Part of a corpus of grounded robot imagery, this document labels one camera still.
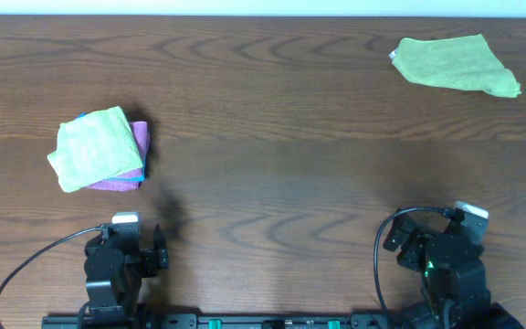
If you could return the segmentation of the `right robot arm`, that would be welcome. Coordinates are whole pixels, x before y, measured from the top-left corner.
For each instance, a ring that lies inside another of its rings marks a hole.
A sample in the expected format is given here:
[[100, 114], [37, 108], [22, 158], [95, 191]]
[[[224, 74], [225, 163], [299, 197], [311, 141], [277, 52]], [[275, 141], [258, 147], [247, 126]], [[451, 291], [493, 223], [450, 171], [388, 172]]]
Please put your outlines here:
[[397, 263], [421, 275], [424, 301], [399, 314], [387, 310], [379, 278], [375, 288], [390, 328], [521, 328], [522, 324], [491, 300], [486, 271], [480, 259], [488, 212], [464, 207], [399, 209], [384, 223], [391, 229], [373, 247], [373, 272], [378, 272], [378, 250], [398, 250]]

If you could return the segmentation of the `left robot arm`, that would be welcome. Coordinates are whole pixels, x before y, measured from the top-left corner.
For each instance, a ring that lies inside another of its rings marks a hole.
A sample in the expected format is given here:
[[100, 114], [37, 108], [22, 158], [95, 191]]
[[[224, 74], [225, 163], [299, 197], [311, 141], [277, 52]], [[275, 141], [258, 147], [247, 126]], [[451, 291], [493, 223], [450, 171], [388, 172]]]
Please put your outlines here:
[[137, 223], [103, 224], [85, 246], [89, 301], [78, 312], [78, 328], [154, 328], [155, 317], [139, 304], [142, 280], [169, 267], [166, 236], [153, 229], [153, 246], [141, 247]]

